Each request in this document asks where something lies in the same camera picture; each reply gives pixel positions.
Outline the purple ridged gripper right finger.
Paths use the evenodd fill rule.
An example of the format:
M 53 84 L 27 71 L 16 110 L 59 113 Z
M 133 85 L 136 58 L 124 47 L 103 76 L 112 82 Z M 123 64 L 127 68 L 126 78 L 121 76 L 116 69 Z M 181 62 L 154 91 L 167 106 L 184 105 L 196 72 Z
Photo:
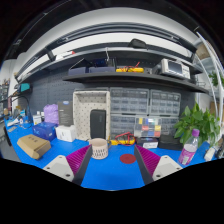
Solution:
M 134 146 L 134 156 L 136 157 L 145 185 L 182 169 L 182 167 L 168 155 L 158 156 L 139 145 Z

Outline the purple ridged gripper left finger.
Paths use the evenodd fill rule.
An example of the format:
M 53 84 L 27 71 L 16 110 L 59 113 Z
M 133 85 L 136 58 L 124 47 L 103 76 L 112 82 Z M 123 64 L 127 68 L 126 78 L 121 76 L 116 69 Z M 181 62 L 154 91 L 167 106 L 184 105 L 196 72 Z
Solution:
M 81 185 L 92 156 L 92 146 L 87 145 L 68 156 L 58 155 L 44 170 L 76 185 Z

